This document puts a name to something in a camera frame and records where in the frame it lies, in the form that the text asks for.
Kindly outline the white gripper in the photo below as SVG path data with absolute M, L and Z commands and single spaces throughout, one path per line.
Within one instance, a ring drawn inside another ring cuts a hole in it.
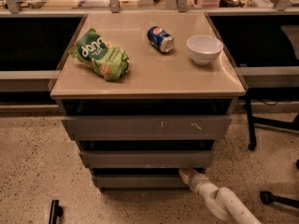
M 180 168 L 179 175 L 184 183 L 189 183 L 190 190 L 198 194 L 208 193 L 209 178 L 197 173 L 193 168 Z

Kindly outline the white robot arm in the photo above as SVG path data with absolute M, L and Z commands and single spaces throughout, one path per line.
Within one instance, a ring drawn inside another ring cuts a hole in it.
M 246 117 L 235 115 L 207 174 L 183 175 L 196 194 L 188 224 L 298 224 L 296 208 L 260 200 L 265 189 L 298 197 L 298 133 L 261 126 L 256 139 L 256 149 L 248 150 Z

